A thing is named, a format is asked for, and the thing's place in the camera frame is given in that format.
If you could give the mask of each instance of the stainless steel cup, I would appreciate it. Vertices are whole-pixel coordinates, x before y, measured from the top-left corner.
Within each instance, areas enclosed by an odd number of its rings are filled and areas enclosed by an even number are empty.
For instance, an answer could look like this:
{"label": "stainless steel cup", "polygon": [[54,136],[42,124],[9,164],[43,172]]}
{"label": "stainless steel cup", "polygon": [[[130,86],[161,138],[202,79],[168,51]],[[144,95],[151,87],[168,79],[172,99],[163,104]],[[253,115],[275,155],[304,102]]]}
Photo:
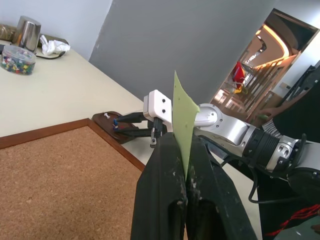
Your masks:
{"label": "stainless steel cup", "polygon": [[36,53],[41,24],[27,16],[21,16],[12,43]]}

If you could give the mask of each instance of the white table surface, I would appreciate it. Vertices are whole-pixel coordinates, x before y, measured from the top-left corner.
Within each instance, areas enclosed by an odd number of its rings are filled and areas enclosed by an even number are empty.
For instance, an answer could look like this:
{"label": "white table surface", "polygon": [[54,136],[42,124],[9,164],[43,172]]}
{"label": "white table surface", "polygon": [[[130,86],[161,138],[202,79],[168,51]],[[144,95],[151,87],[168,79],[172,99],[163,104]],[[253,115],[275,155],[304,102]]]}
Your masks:
{"label": "white table surface", "polygon": [[[140,99],[72,49],[56,60],[37,58],[30,76],[0,69],[0,137],[91,118],[101,112],[127,114],[142,109]],[[146,128],[147,123],[136,126]],[[123,146],[146,164],[153,151],[149,145],[147,137]],[[258,239],[262,239],[258,205],[248,201],[252,181],[228,164],[225,171],[235,183]]]}

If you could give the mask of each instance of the red cable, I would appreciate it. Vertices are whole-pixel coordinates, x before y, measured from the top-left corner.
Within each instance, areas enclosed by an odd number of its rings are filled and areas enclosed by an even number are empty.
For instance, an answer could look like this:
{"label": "red cable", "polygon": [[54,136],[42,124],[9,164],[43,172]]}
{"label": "red cable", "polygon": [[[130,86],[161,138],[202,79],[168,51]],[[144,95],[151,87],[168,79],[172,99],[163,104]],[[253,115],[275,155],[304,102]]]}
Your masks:
{"label": "red cable", "polygon": [[265,235],[266,236],[276,236],[278,235],[283,229],[286,228],[286,226],[289,224],[289,222],[291,220],[294,220],[294,219],[306,219],[306,218],[309,218],[313,215],[316,215],[318,213],[318,210],[320,209],[320,204],[316,204],[316,205],[313,205],[311,207],[306,207],[306,208],[303,208],[299,211],[296,211],[291,217],[289,220],[283,222],[280,224],[280,226],[282,227],[281,229],[277,230],[277,231],[274,231],[274,232],[269,232],[269,233],[266,233]]}

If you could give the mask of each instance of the gray wall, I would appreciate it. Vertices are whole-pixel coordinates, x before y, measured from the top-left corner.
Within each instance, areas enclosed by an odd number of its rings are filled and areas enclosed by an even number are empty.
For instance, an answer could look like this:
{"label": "gray wall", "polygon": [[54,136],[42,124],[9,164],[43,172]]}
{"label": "gray wall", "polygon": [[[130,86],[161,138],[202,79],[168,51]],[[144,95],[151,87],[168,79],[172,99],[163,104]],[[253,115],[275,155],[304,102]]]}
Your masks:
{"label": "gray wall", "polygon": [[113,0],[90,62],[143,99],[173,95],[174,71],[212,99],[276,0]]}

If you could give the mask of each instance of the white cloth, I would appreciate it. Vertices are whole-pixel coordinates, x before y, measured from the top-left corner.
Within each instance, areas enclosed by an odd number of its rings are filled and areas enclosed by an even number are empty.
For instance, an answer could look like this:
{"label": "white cloth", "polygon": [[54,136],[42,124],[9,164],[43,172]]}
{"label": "white cloth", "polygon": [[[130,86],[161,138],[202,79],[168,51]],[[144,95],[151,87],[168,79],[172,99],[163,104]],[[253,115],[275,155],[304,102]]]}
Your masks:
{"label": "white cloth", "polygon": [[44,35],[40,37],[40,42],[42,43],[42,53],[44,55],[59,54],[70,50],[70,46],[68,44],[57,40],[50,40],[48,42]]}

